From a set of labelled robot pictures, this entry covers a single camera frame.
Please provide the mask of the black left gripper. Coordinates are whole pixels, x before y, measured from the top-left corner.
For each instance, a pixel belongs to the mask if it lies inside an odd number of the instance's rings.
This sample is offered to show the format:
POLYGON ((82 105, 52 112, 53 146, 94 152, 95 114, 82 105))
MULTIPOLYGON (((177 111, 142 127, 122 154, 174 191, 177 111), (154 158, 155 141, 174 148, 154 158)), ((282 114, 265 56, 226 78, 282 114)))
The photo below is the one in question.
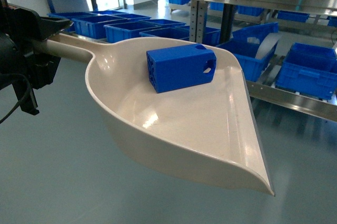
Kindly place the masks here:
POLYGON ((72 24, 67 18, 41 17, 26 8, 1 7, 1 89, 13 87, 17 97, 13 111, 39 113, 34 90, 53 83, 61 59, 35 52, 33 42, 43 42, 72 24))

